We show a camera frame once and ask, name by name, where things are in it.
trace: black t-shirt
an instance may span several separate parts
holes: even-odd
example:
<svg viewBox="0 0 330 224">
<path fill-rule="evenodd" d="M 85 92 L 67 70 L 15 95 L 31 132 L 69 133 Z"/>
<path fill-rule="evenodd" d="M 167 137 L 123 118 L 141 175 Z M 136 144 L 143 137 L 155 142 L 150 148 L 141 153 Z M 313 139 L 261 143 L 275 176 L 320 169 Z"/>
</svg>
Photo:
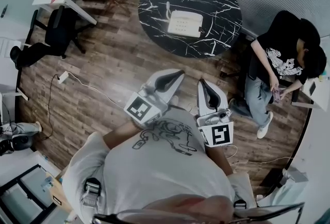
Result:
<svg viewBox="0 0 330 224">
<path fill-rule="evenodd" d="M 268 32 L 257 40 L 265 50 L 269 64 L 278 78 L 284 75 L 296 75 L 304 84 L 307 75 L 297 61 L 297 41 L 300 19 L 288 11 L 279 12 Z M 257 76 L 269 84 L 269 74 L 261 62 L 258 64 Z"/>
</svg>

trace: electrical outlet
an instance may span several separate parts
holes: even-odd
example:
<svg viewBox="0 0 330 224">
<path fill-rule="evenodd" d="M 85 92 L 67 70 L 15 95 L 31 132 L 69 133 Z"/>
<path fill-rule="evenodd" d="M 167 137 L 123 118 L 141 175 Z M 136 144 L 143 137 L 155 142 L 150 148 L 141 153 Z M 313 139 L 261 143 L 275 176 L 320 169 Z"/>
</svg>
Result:
<svg viewBox="0 0 330 224">
<path fill-rule="evenodd" d="M 61 74 L 60 78 L 58 79 L 58 83 L 62 84 L 65 79 L 67 79 L 69 77 L 69 73 L 67 71 L 65 71 L 64 73 Z"/>
</svg>

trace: marble tabletop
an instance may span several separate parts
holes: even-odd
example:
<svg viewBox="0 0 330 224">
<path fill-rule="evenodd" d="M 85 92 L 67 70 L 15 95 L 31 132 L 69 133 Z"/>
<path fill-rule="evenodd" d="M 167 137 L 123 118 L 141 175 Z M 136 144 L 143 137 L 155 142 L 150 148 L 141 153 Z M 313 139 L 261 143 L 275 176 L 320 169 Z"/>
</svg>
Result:
<svg viewBox="0 0 330 224">
<path fill-rule="evenodd" d="M 167 1 L 171 12 L 181 10 L 203 16 L 199 38 L 167 32 Z M 183 57 L 211 57 L 230 49 L 242 25 L 241 10 L 236 0 L 140 0 L 138 12 L 149 38 L 166 51 Z"/>
</svg>

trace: hand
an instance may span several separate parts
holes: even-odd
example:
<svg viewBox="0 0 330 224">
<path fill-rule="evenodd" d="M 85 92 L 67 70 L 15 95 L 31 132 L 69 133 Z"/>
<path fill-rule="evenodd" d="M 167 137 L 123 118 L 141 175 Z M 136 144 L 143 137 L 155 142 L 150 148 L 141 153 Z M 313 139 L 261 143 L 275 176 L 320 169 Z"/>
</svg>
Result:
<svg viewBox="0 0 330 224">
<path fill-rule="evenodd" d="M 269 75 L 269 84 L 270 84 L 271 91 L 273 91 L 274 88 L 279 86 L 277 76 L 274 73 Z"/>
<path fill-rule="evenodd" d="M 287 93 L 289 93 L 289 92 L 288 92 L 288 90 L 286 88 L 280 90 L 279 91 L 279 95 L 281 97 L 280 99 L 283 100 L 283 98 L 285 98 L 285 96 L 287 95 Z"/>
</svg>

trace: forearm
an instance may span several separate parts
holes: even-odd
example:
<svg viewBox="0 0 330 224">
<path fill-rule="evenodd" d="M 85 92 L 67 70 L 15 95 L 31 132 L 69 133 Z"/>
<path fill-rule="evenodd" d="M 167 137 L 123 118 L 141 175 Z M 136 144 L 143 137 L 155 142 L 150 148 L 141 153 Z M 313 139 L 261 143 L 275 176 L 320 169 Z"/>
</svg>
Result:
<svg viewBox="0 0 330 224">
<path fill-rule="evenodd" d="M 287 87 L 285 90 L 287 93 L 290 93 L 292 91 L 295 91 L 299 88 L 301 88 L 303 86 L 303 84 L 300 82 L 300 80 L 296 80 L 294 81 L 289 87 Z"/>
<path fill-rule="evenodd" d="M 110 149 L 113 149 L 139 132 L 141 132 L 141 129 L 138 128 L 132 121 L 129 121 L 104 135 L 103 140 Z"/>
<path fill-rule="evenodd" d="M 254 53 L 256 54 L 256 56 L 258 57 L 258 59 L 260 60 L 260 62 L 262 63 L 262 65 L 265 67 L 265 69 L 269 73 L 269 75 L 274 74 L 274 71 L 269 64 L 267 54 L 264 51 L 264 49 L 261 47 L 259 41 L 255 40 L 254 42 L 252 42 L 251 47 L 252 47 Z"/>
<path fill-rule="evenodd" d="M 227 161 L 225 154 L 223 153 L 222 147 L 207 147 L 205 146 L 205 152 L 207 156 L 218 165 L 226 175 L 233 173 L 233 170 Z"/>
</svg>

